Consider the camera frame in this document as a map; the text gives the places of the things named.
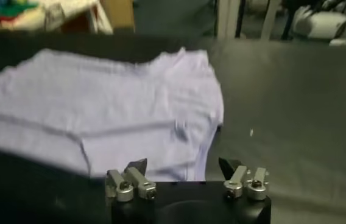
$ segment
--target t-shirt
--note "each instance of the t-shirt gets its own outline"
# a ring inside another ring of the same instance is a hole
[[[205,51],[130,64],[45,49],[0,72],[0,150],[91,177],[147,158],[151,180],[204,180],[223,112]]]

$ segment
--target bolt head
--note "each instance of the bolt head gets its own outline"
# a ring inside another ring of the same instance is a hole
[[[235,194],[233,191],[226,191],[226,198],[232,200],[235,198]]]
[[[149,191],[148,193],[146,193],[146,198],[148,200],[153,200],[153,199],[155,199],[155,194],[156,194],[155,191]]]
[[[120,183],[120,185],[119,185],[120,190],[124,190],[124,189],[127,189],[127,188],[129,188],[129,187],[130,187],[130,183],[127,182],[127,181],[123,181],[123,182]]]
[[[260,182],[259,180],[255,180],[252,182],[252,187],[254,188],[261,187],[262,185],[263,185],[262,182]]]

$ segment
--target metal bracket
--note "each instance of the metal bracket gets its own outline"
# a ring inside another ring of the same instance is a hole
[[[231,179],[239,166],[243,166],[243,164],[238,159],[219,158],[219,167],[221,168],[225,180]]]
[[[124,171],[126,180],[138,188],[139,197],[146,200],[153,200],[156,194],[156,184],[149,181],[135,167],[128,167]]]
[[[247,196],[252,200],[264,200],[266,198],[266,191],[268,182],[266,180],[269,175],[265,168],[257,168],[253,179],[248,180]]]
[[[127,202],[132,200],[133,191],[133,186],[117,170],[108,170],[105,179],[105,194],[108,198],[116,198],[117,201]]]
[[[248,174],[250,174],[250,171],[246,166],[238,166],[231,179],[224,181],[223,185],[227,189],[227,198],[236,199],[242,195],[244,178]]]
[[[147,169],[147,159],[144,158],[137,161],[129,162],[128,165],[125,167],[125,170],[129,167],[136,168],[143,176],[145,176]]]

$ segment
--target black table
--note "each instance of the black table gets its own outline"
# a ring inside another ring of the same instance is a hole
[[[272,223],[346,223],[346,47],[3,34],[0,70],[44,47],[145,62],[181,46],[208,51],[224,95],[225,122],[207,178],[222,179],[218,156],[263,166],[270,170]],[[0,201],[11,208],[17,203],[63,223],[103,223],[103,194],[98,181],[0,153]]]

